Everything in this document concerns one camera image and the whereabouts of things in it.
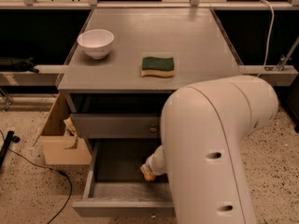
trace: drawer knob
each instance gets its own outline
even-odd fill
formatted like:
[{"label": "drawer knob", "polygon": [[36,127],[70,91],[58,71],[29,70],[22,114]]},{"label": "drawer knob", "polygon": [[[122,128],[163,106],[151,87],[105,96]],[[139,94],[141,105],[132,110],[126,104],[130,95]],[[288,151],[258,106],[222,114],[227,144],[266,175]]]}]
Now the drawer knob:
[{"label": "drawer knob", "polygon": [[151,125],[149,128],[151,133],[157,133],[157,126],[156,125]]}]

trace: white cable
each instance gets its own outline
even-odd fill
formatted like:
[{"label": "white cable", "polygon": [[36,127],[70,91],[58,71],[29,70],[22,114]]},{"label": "white cable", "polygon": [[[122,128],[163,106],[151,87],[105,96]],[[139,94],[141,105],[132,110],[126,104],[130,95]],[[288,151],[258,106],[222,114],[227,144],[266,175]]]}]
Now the white cable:
[{"label": "white cable", "polygon": [[265,55],[264,55],[264,61],[263,61],[263,68],[262,68],[260,74],[257,77],[259,77],[261,75],[261,73],[264,70],[264,68],[266,66],[266,63],[267,63],[270,37],[271,37],[272,26],[273,26],[274,18],[275,18],[274,9],[272,8],[272,5],[268,1],[266,1],[266,0],[261,0],[260,2],[270,7],[271,13],[272,13],[272,19],[271,19],[271,23],[270,23],[270,27],[269,27],[269,32],[268,32],[268,37],[267,37],[267,44],[266,44],[266,49],[265,49]]}]

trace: gray tabletop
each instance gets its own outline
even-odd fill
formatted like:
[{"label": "gray tabletop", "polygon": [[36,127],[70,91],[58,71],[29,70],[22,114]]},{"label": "gray tabletop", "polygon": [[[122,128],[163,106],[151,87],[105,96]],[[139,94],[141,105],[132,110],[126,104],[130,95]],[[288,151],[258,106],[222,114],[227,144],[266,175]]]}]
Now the gray tabletop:
[{"label": "gray tabletop", "polygon": [[[187,84],[240,75],[211,12],[206,8],[99,8],[86,30],[107,29],[112,51],[94,60],[77,47],[60,91],[169,91]],[[142,77],[142,58],[174,57],[175,76]]]}]

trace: black cable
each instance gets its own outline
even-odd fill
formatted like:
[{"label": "black cable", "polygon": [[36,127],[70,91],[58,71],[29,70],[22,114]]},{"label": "black cable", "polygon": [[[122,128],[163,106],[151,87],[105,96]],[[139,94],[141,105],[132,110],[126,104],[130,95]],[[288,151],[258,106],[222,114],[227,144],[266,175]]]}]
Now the black cable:
[{"label": "black cable", "polygon": [[[4,135],[3,135],[3,133],[2,133],[2,131],[0,130],[0,133],[1,133],[1,135],[2,135],[2,138],[3,138],[3,141],[5,140],[5,138],[4,138]],[[8,149],[10,152],[12,152],[12,153],[14,153],[14,154],[16,154],[16,155],[18,155],[19,157],[21,157],[21,158],[23,158],[23,159],[25,159],[26,161],[28,161],[29,163],[31,163],[32,165],[34,165],[34,166],[36,166],[36,167],[39,167],[39,168],[44,168],[44,169],[49,169],[49,170],[51,170],[51,171],[55,171],[55,172],[57,172],[58,174],[60,174],[60,175],[62,175],[62,176],[64,176],[64,177],[66,177],[66,179],[68,180],[68,182],[69,182],[69,185],[70,185],[70,192],[69,192],[69,195],[68,195],[68,197],[67,197],[67,199],[66,199],[66,201],[65,201],[65,203],[64,203],[64,206],[59,210],[59,212],[48,222],[48,224],[49,223],[51,223],[58,215],[60,215],[60,213],[64,210],[64,208],[66,207],[66,205],[67,205],[67,203],[68,203],[68,201],[70,200],[70,198],[71,198],[71,196],[72,196],[72,192],[73,192],[73,184],[72,184],[72,181],[71,181],[71,179],[69,178],[69,176],[65,173],[65,172],[63,172],[63,171],[60,171],[60,170],[57,170],[57,169],[54,169],[54,168],[50,168],[50,167],[48,167],[48,166],[41,166],[41,165],[38,165],[38,164],[36,164],[36,163],[33,163],[33,162],[31,162],[31,161],[29,161],[27,158],[25,158],[23,155],[21,155],[20,153],[17,153],[17,152],[15,152],[15,151],[13,151],[13,150],[11,150],[10,148]]]}]

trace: desk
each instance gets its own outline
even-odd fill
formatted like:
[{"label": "desk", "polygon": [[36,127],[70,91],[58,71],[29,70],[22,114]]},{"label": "desk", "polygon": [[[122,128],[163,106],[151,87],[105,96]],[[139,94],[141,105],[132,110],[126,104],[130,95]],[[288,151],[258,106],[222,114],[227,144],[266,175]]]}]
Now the desk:
[{"label": "desk", "polygon": [[[164,102],[182,86],[240,75],[238,65],[209,9],[95,9],[86,30],[96,28],[114,34],[113,50],[96,61],[77,48],[58,87],[92,144],[83,201],[73,207],[84,217],[172,216],[167,178],[146,183],[138,168],[160,145]],[[150,55],[174,57],[175,76],[141,77]]]}]

